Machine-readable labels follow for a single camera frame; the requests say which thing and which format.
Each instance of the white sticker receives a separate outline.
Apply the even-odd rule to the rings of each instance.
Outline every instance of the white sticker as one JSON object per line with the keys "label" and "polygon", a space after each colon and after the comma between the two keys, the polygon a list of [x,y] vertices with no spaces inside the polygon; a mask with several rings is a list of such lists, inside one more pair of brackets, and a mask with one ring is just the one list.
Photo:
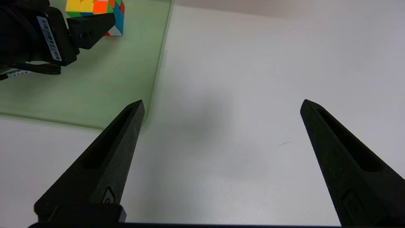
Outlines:
{"label": "white sticker", "polygon": [[48,20],[45,17],[36,17],[38,19],[39,25],[41,26],[42,32],[45,36],[45,39],[48,43],[49,50],[51,51],[52,58],[57,61],[62,61],[60,58],[60,53],[58,47],[56,46],[55,39],[51,32]]}
{"label": "white sticker", "polygon": [[15,77],[15,76],[19,76],[19,75],[23,75],[26,73],[31,73],[30,71],[25,71],[25,70],[18,70],[18,71],[12,71],[10,73],[7,73],[7,77],[11,78],[11,77]]}

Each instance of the green mat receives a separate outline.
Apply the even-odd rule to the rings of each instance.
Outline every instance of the green mat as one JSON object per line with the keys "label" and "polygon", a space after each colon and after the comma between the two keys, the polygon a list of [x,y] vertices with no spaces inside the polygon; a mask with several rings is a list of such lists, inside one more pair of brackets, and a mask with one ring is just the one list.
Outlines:
{"label": "green mat", "polygon": [[[124,0],[124,35],[103,37],[61,75],[0,82],[0,115],[103,130],[142,99],[148,117],[173,0]],[[51,0],[64,13],[65,0]]]}

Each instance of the colorful cube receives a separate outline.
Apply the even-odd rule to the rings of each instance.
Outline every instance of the colorful cube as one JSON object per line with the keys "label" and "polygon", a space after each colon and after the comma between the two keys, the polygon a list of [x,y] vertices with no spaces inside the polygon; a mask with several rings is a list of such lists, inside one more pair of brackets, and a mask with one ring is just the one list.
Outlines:
{"label": "colorful cube", "polygon": [[67,0],[66,13],[70,17],[114,13],[115,25],[106,36],[122,36],[124,34],[125,5],[123,0]]}

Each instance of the white tabletop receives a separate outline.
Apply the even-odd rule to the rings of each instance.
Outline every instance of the white tabletop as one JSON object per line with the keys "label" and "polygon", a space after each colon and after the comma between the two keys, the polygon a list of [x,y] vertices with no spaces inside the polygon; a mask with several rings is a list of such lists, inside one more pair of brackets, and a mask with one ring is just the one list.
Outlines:
{"label": "white tabletop", "polygon": [[[177,0],[127,222],[339,225],[300,116],[324,106],[401,176],[405,1]],[[0,119],[0,226],[97,133]]]}

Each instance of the green sticker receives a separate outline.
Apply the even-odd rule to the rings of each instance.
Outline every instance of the green sticker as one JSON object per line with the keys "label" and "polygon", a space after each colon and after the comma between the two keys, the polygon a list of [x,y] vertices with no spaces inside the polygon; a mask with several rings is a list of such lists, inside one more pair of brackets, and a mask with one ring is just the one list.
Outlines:
{"label": "green sticker", "polygon": [[114,12],[114,10],[113,10],[113,8],[110,6],[110,4],[108,4],[107,13],[112,13],[112,12]]}
{"label": "green sticker", "polygon": [[66,12],[69,17],[81,17],[79,12]]}

